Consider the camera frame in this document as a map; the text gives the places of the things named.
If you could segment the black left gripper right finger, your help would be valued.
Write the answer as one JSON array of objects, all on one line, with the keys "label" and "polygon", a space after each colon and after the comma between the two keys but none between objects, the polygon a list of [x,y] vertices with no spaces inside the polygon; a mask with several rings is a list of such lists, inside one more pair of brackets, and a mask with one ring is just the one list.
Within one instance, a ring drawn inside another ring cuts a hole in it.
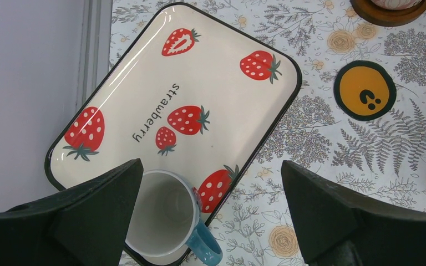
[{"label": "black left gripper right finger", "polygon": [[281,177],[308,265],[426,265],[426,212],[398,207],[284,161]]}]

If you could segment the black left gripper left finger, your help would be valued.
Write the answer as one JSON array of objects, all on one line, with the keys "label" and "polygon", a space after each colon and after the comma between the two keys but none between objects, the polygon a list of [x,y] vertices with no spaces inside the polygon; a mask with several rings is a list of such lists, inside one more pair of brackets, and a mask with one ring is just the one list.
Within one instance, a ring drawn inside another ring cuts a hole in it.
[{"label": "black left gripper left finger", "polygon": [[117,265],[143,175],[139,159],[0,212],[0,265]]}]

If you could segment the white mushroom pattern tray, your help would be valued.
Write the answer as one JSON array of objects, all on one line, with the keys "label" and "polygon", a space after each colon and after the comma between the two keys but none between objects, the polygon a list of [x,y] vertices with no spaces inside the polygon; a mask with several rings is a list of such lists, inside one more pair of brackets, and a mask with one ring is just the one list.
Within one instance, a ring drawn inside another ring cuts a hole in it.
[{"label": "white mushroom pattern tray", "polygon": [[209,225],[301,85],[288,55],[168,4],[52,143],[45,173],[63,190],[138,158],[185,177]]}]

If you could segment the brown wooden coaster top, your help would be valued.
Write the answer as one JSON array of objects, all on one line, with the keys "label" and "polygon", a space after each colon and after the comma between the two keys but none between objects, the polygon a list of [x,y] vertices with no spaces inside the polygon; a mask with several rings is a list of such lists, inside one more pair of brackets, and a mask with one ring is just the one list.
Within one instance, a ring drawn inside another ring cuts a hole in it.
[{"label": "brown wooden coaster top", "polygon": [[404,10],[387,10],[372,1],[350,1],[354,11],[366,21],[384,27],[397,27],[408,24],[426,11],[426,1]]}]

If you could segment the pink mug dark rim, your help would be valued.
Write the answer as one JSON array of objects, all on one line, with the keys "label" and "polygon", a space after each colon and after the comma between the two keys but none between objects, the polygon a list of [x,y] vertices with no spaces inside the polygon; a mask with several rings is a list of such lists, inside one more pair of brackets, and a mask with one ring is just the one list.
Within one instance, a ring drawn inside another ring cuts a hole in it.
[{"label": "pink mug dark rim", "polygon": [[372,0],[375,5],[387,10],[404,10],[418,5],[422,0]]}]

